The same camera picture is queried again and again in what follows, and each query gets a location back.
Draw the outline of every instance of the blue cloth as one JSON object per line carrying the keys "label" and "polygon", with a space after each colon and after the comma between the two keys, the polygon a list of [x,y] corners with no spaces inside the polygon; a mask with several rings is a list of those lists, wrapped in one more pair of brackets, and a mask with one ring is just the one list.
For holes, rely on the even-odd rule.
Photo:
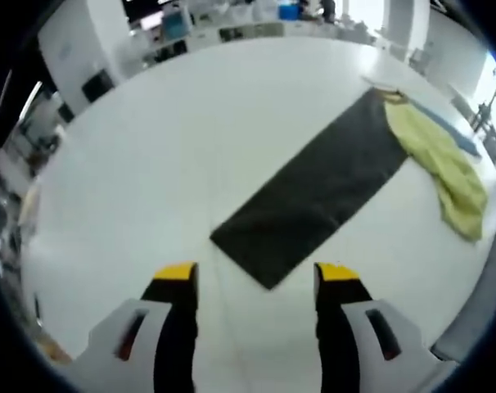
{"label": "blue cloth", "polygon": [[442,117],[436,115],[434,112],[430,111],[425,106],[421,105],[419,102],[410,99],[412,105],[414,105],[418,110],[427,115],[429,118],[434,120],[439,126],[441,126],[450,136],[453,138],[458,147],[465,151],[466,153],[471,154],[475,157],[480,157],[479,152],[477,151],[477,146],[470,139],[462,135],[458,132],[449,122],[444,120]]}

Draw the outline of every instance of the yellow cloth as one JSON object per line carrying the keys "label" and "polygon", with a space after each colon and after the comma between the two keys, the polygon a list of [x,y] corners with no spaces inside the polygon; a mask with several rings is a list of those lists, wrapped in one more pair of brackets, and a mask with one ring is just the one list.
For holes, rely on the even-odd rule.
{"label": "yellow cloth", "polygon": [[467,240],[480,239],[487,196],[467,158],[446,131],[404,97],[384,97],[392,133],[434,178],[443,220]]}

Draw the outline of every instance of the white table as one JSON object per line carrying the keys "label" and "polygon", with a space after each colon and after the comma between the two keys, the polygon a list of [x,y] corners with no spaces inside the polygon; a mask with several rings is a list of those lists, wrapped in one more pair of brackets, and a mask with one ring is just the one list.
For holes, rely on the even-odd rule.
{"label": "white table", "polygon": [[496,230],[496,171],[471,159],[489,194],[483,238],[440,219],[430,175],[398,173],[274,291],[210,232],[370,86],[395,84],[470,133],[420,75],[373,47],[321,38],[258,39],[158,65],[107,94],[67,130],[43,174],[38,232],[24,255],[26,300],[71,355],[90,329],[139,298],[164,265],[196,260],[199,391],[319,391],[313,263],[356,270],[432,345],[470,295]]}

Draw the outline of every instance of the white wall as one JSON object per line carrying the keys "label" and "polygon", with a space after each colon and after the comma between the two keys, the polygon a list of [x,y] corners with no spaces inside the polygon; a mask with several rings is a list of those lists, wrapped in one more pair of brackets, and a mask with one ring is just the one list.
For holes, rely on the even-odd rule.
{"label": "white wall", "polygon": [[107,67],[85,0],[65,0],[39,31],[38,42],[59,93],[79,114],[89,105],[82,85]]}
{"label": "white wall", "polygon": [[102,50],[108,59],[109,74],[115,84],[126,80],[119,51],[130,40],[126,12],[120,0],[83,0],[88,4],[90,18]]}
{"label": "white wall", "polygon": [[428,0],[413,1],[412,30],[408,40],[408,50],[423,49],[428,36],[430,23],[430,2]]}
{"label": "white wall", "polygon": [[24,197],[32,182],[28,165],[21,159],[13,162],[4,149],[0,150],[0,175],[7,186],[19,197]]}
{"label": "white wall", "polygon": [[413,22],[413,0],[388,0],[386,37],[401,47],[408,47]]}
{"label": "white wall", "polygon": [[427,78],[444,93],[452,84],[472,100],[485,66],[486,46],[462,26],[431,10],[426,49],[432,57]]}
{"label": "white wall", "polygon": [[36,143],[40,138],[50,137],[54,134],[57,124],[61,122],[59,107],[62,101],[56,99],[42,99],[37,105],[32,106],[27,121],[26,137]]}

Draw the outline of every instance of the black towel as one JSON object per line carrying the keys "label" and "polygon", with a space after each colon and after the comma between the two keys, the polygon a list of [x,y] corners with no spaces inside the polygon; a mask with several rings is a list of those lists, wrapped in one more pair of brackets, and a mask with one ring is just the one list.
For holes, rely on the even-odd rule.
{"label": "black towel", "polygon": [[216,228],[211,240],[272,289],[373,197],[406,158],[390,131],[381,93],[369,90]]}

